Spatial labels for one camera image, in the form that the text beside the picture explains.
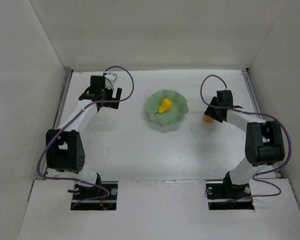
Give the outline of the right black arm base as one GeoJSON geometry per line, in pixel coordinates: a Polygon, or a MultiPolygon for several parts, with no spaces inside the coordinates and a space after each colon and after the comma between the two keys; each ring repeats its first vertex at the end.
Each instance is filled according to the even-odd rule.
{"type": "Polygon", "coordinates": [[[205,196],[208,199],[209,210],[254,210],[253,200],[242,199],[251,196],[249,184],[226,189],[222,182],[205,184],[205,196]]]}

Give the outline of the orange red fake peach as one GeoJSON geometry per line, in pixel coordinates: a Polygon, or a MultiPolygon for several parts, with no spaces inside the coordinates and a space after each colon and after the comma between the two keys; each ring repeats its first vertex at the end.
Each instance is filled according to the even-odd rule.
{"type": "Polygon", "coordinates": [[[205,123],[208,123],[208,124],[210,124],[214,121],[214,119],[212,117],[210,117],[209,115],[206,115],[206,114],[203,116],[203,120],[205,123]]]}

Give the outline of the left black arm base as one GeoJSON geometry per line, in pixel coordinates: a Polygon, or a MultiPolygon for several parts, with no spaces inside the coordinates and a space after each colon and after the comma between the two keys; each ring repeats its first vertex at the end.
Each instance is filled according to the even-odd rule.
{"type": "Polygon", "coordinates": [[[115,211],[119,183],[117,181],[104,181],[101,184],[109,195],[96,187],[75,184],[67,192],[72,194],[70,209],[72,211],[115,211]]]}

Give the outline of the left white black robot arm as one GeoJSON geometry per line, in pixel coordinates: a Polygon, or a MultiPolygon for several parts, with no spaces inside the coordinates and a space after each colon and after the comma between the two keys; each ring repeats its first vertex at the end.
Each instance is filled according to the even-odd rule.
{"type": "Polygon", "coordinates": [[[50,177],[77,179],[83,186],[89,186],[86,183],[101,184],[100,175],[86,163],[82,133],[101,108],[119,108],[122,89],[118,88],[113,96],[116,80],[117,75],[110,72],[91,76],[89,87],[79,96],[68,119],[56,130],[46,133],[48,144],[59,130],[65,128],[46,152],[47,168],[57,172],[55,175],[50,173],[50,177]]]}

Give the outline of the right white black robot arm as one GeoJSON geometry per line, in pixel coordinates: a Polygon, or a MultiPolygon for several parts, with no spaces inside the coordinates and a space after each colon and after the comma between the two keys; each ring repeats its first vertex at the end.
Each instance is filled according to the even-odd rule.
{"type": "Polygon", "coordinates": [[[243,160],[227,172],[222,183],[206,184],[206,196],[210,200],[241,199],[251,195],[250,180],[267,166],[285,158],[285,147],[280,124],[236,111],[230,90],[220,90],[212,98],[204,112],[220,123],[234,125],[245,133],[243,160]]]}

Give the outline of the yellow fake pear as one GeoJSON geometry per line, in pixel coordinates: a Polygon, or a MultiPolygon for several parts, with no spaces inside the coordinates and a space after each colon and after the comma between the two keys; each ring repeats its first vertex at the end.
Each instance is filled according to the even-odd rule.
{"type": "Polygon", "coordinates": [[[161,101],[161,104],[156,112],[156,114],[163,114],[167,111],[169,111],[173,106],[173,103],[171,102],[171,100],[169,98],[164,98],[161,101]]]}

